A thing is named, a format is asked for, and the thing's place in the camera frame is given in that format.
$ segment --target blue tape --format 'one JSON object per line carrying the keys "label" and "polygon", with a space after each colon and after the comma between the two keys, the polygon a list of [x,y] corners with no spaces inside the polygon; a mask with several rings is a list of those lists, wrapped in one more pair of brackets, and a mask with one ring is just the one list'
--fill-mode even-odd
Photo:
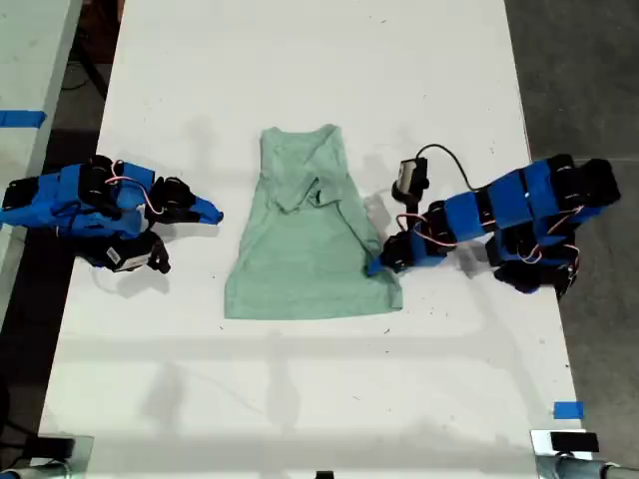
{"label": "blue tape", "polygon": [[528,202],[537,218],[552,217],[559,213],[555,194],[550,184],[550,169],[546,162],[535,162],[523,169],[528,187]]}
{"label": "blue tape", "polygon": [[481,226],[475,193],[456,195],[443,204],[448,225],[457,241],[468,241],[486,234]]}
{"label": "blue tape", "polygon": [[0,128],[40,128],[46,119],[44,112],[0,110]]}
{"label": "blue tape", "polygon": [[583,402],[557,401],[552,415],[555,419],[583,419]]}
{"label": "blue tape", "polygon": [[494,181],[488,187],[488,196],[495,222],[501,230],[532,221],[517,171]]}

